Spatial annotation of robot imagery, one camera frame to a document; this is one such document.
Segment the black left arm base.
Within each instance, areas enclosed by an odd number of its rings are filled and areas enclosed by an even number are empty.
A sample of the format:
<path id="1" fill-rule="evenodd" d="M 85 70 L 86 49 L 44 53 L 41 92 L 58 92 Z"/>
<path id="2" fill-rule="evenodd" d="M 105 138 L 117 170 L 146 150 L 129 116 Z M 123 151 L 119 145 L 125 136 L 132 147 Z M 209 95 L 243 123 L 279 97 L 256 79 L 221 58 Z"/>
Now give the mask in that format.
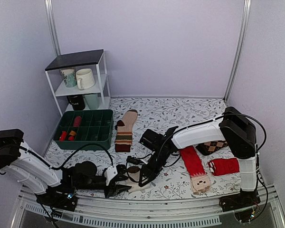
<path id="1" fill-rule="evenodd" d="M 47 190 L 44 194 L 36 194 L 37 202 L 55 209 L 63 209 L 74 212 L 78 198 L 73 194 L 64 194 Z"/>

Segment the cream brown block sock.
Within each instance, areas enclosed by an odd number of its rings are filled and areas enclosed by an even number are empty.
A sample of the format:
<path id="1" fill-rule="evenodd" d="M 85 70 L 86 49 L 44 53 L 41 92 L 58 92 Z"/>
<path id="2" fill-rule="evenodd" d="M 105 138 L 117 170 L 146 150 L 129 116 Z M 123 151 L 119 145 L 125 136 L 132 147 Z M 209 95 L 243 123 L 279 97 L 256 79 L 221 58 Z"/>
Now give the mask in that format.
<path id="1" fill-rule="evenodd" d="M 128 190 L 128 193 L 134 193 L 134 192 L 138 192 L 138 191 L 143 191 L 143 190 L 147 190 L 149 189 L 150 183 L 144 185 L 143 187 L 139 186 L 139 177 L 140 177 L 140 168 L 138 166 L 131 166 L 127 169 L 127 173 L 129 174 L 128 179 L 125 181 L 126 186 L 131 187 Z"/>

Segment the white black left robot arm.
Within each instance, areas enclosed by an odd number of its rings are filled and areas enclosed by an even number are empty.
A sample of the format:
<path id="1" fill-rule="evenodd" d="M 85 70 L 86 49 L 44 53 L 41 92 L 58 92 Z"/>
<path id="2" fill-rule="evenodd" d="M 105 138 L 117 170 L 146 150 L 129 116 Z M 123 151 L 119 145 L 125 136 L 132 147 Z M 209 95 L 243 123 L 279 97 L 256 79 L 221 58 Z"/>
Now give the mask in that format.
<path id="1" fill-rule="evenodd" d="M 127 179 L 121 165 L 111 165 L 97 175 L 93 162 L 84 161 L 70 168 L 54 167 L 35 153 L 23 139 L 20 129 L 0 131 L 0 171 L 40 195 L 50 206 L 61 202 L 61 195 L 73 197 L 77 190 L 103 190 L 105 197 L 131 189 L 118 181 Z"/>

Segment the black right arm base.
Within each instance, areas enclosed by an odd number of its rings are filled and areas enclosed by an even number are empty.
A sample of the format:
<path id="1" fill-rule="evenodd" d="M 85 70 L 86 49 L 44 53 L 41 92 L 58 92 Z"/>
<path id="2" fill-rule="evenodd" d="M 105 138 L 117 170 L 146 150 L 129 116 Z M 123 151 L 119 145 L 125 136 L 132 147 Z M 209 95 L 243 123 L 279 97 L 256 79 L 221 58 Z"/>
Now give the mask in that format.
<path id="1" fill-rule="evenodd" d="M 259 203 L 260 197 L 257 190 L 240 190 L 240 193 L 219 198 L 219 205 L 222 208 L 223 212 L 255 206 Z"/>

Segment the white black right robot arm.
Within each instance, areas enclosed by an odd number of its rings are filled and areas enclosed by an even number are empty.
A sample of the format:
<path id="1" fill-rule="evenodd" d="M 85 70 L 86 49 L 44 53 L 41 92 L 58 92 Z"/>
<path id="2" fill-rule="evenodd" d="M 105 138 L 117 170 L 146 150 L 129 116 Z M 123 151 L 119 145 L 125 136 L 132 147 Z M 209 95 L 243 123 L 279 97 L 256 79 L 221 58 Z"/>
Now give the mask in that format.
<path id="1" fill-rule="evenodd" d="M 162 171 L 169 156 L 188 146 L 210 141 L 226 141 L 239 162 L 241 190 L 236 197 L 240 207 L 246 207 L 254 198 L 257 187 L 257 120 L 240 113 L 234 107 L 227 107 L 224 113 L 183 128 L 171 127 L 160 134 L 147 129 L 140 138 L 140 144 L 153 152 L 140 171 L 139 186 L 153 181 Z"/>

